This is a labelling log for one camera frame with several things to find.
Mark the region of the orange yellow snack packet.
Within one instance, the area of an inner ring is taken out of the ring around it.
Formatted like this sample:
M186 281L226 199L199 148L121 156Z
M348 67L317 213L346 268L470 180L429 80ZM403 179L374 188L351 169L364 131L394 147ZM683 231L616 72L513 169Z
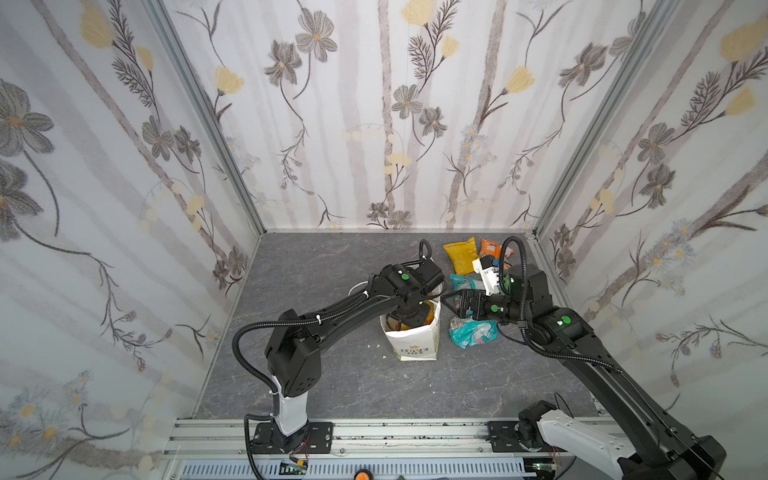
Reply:
M385 317L385 326L390 331L405 331L430 325L435 316L435 307L425 302L413 309L398 308Z

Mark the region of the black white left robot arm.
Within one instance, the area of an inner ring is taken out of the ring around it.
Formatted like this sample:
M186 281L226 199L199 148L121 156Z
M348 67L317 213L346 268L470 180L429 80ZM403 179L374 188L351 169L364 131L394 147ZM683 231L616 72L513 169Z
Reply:
M289 309L275 321L259 321L236 331L232 352L249 374L270 390L273 410L260 417L270 437L256 439L245 431L246 445L269 445L281 453L292 453L309 443L308 392L321 378L322 352L366 322L390 317L409 330L437 319L434 293L445 279L432 260L430 243L422 239L415 260L386 265L364 285L324 308L304 314ZM242 338L256 330L269 329L265 347L268 371L258 370L244 356Z

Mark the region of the teal snack packet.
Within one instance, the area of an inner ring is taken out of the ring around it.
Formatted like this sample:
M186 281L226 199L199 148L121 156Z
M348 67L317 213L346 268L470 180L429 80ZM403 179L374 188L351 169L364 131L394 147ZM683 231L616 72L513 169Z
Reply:
M451 274L450 281L454 290L485 290L482 280L474 277Z
M466 349L495 340L498 337L498 328L492 321L454 317L450 321L449 334L455 345Z

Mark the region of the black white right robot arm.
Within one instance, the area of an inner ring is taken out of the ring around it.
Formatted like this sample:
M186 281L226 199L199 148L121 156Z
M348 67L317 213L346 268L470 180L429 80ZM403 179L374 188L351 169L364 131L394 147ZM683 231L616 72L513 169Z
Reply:
M627 437L625 443L613 440L541 400L519 413L512 435L517 443L565 451L613 479L720 478L724 447L710 435L696 435L646 393L575 310L555 304L545 272L528 261L524 240L512 235L502 245L510 244L520 262L495 270L497 292L449 291L441 303L458 318L516 325L521 343L565 366Z

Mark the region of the white green paper bag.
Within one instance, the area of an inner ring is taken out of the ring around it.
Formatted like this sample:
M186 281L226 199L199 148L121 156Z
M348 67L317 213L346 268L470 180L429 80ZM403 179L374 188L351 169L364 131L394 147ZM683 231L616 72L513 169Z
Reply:
M382 315L379 323L395 355L400 361L436 361L440 343L441 306L429 301L426 323L419 327L399 327L390 315Z

